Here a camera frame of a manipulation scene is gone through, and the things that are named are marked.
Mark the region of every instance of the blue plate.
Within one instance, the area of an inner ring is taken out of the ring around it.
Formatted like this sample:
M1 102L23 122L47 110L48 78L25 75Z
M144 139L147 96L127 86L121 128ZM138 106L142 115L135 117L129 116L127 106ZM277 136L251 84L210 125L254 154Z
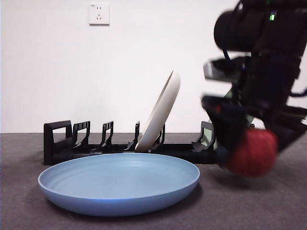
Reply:
M91 216L131 216L169 207L190 194L200 176L192 163L165 155L118 153L79 158L43 171L45 196Z

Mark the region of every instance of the plate rim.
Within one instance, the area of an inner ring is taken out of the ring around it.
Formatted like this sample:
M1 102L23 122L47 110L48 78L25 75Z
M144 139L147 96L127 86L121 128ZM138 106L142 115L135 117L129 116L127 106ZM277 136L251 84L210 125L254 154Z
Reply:
M149 196L137 196L137 197L126 197L126 198L122 198L122 197L115 197L115 198L103 198L103 197L84 197L84 196L76 196L76 195L66 195L66 194L63 194L63 193L59 193L57 191L54 191L52 189L49 189L47 188L46 186L44 186L41 181L40 181L40 178L41 176L46 172L48 171L49 169L53 168L53 167L56 167L56 166L59 166L61 164L65 164L65 163L68 163L70 161L76 161L76 160L82 160L82 159L85 159L85 158L89 158L89 157L102 157L102 156L105 156L105 155L122 155L122 154L133 154L133 155L154 155L154 156L163 156L163 157L166 157L166 158L173 158L173 159L176 159L176 160L180 160L180 161L185 161L186 163L188 163L189 165L191 165L192 167L194 167L196 170L197 170L197 176L196 176L196 179L194 179L192 182L188 183L187 185L183 186L183 187L180 187L178 189L175 189L175 190L172 190L170 192L166 192L166 193L159 193L159 194L154 194L154 195L149 195ZM59 164L56 164L56 165L52 165L51 167L43 170L40 175L38 176L38 184L39 186L44 189L44 190L47 190L48 192L52 193L52 194L56 194L56 195L59 195L59 196L65 196L65 197L69 197L69 198L76 198L76 199L88 199L88 200L132 200L132 199L142 199L142 198L150 198L150 197L154 197L154 196L163 196L163 195L167 195L167 194L171 194L171 193L174 193L174 192L177 192L177 191L180 191L182 189L185 189L187 187L190 187L192 184L194 184L195 182L197 182L199 180L199 177L200 177L201 173L200 173L200 170L199 168L189 162L189 161L186 161L184 159L181 159L181 158L178 158L178 157L173 157L173 156L167 156L167 155L162 155L162 154L154 154L154 153L108 153L108 154L103 154L103 155L95 155L95 156L88 156L88 157L83 157L83 158L76 158L76 159L72 159L72 160L69 160L69 161L65 161L65 162L61 162Z

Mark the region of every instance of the cable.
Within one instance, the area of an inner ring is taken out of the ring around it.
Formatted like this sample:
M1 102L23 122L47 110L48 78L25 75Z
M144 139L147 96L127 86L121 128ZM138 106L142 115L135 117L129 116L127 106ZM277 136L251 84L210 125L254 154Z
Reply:
M227 32L228 32L229 25L230 25L231 21L233 20L233 18L235 17L235 14L239 9L240 4L241 4L241 0L238 2L238 4L236 5L234 11L232 12L232 14L230 16L230 19L229 19L229 21L228 21L228 23L225 27L224 36L223 36L223 40L222 40L223 53L224 53L225 59L228 60L228 61L230 61L230 57L229 57L228 52L227 52L226 35L227 35Z

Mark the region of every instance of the green indicator light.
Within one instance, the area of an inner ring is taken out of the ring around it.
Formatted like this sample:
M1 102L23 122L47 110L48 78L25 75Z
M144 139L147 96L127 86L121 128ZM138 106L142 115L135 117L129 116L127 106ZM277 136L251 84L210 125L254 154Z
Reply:
M275 20L275 14L271 14L270 15L270 21L274 21Z

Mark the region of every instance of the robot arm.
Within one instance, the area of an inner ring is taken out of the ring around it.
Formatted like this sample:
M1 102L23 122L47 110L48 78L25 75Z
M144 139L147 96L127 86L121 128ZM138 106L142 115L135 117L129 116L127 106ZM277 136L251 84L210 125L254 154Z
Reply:
M218 162L225 164L236 151L249 129L247 115L264 122L263 132L274 133L282 151L307 131L301 123L307 109L286 104L306 95L291 89L307 43L307 0L242 0L218 18L214 38L225 59L206 64L205 78L232 83L230 99L201 101L214 126ZM227 51L250 55L230 60Z

